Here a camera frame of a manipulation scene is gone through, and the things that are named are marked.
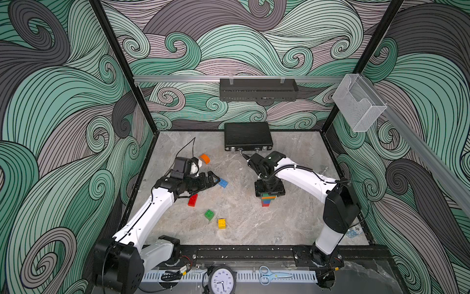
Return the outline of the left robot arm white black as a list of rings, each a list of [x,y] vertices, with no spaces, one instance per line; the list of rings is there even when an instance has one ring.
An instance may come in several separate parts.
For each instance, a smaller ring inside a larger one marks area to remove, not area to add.
[[[136,215],[111,238],[102,239],[95,245],[93,289],[103,294],[133,294],[145,273],[163,262],[175,261],[177,239],[166,236],[145,246],[151,230],[181,194],[194,195],[220,181],[211,171],[198,176],[172,172],[170,176],[158,179]]]

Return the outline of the yellow square lego brick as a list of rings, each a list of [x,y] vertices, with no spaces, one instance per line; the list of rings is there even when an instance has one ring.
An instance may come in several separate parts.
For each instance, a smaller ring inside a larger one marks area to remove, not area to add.
[[[226,219],[218,219],[217,225],[220,230],[226,229]]]

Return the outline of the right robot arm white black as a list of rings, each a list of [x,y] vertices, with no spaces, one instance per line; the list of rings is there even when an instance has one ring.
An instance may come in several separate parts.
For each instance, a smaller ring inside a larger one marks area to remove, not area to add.
[[[350,181],[318,174],[313,169],[299,165],[286,155],[273,151],[266,157],[260,154],[243,154],[247,165],[258,176],[255,194],[264,203],[270,203],[286,194],[284,181],[308,192],[323,204],[323,228],[312,245],[313,261],[324,265],[343,236],[357,218],[360,207]]]

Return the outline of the light green square lego brick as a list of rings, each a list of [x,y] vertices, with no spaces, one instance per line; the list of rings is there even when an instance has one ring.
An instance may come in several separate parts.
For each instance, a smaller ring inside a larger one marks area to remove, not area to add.
[[[213,220],[213,218],[214,218],[214,216],[215,216],[215,213],[214,213],[212,210],[208,209],[208,210],[204,213],[204,216],[205,216],[205,218],[206,218],[208,221],[211,221],[211,220]]]

